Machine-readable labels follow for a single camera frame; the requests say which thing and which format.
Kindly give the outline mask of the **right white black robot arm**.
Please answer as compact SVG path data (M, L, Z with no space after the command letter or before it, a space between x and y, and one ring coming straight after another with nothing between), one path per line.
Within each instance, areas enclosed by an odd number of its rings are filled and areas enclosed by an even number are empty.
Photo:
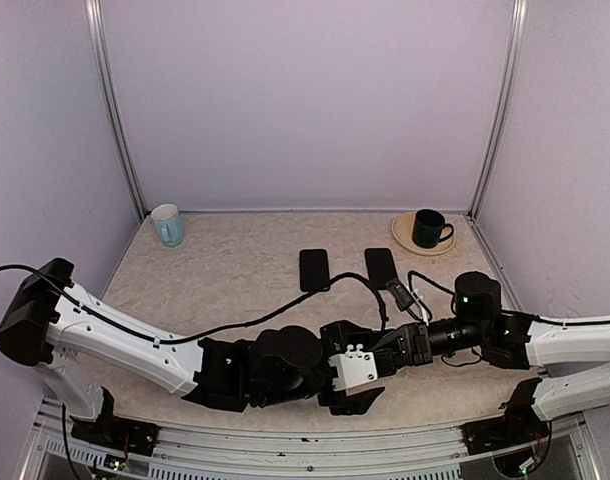
M559 417L610 405L610 316L569 320L504 310L500 284L476 271L456 278L453 308L451 318L385 332L376 346L382 357L379 374L474 347L484 362L506 370L574 362L590 366L519 382L502 415L463 425L469 454L534 441L549 435L551 421Z

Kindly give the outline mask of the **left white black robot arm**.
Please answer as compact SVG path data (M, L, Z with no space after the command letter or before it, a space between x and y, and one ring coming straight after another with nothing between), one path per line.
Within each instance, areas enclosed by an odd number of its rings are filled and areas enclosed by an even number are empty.
M178 336L109 307L72 273L61 258L25 268L0 323L0 352L41 373L78 440L151 455L159 434L153 423L116 415L112 394L86 379L79 354L227 412L314 397L334 415L362 415L382 393L381 331L340 321L319 333L287 326L234 342L218 341L212 332Z

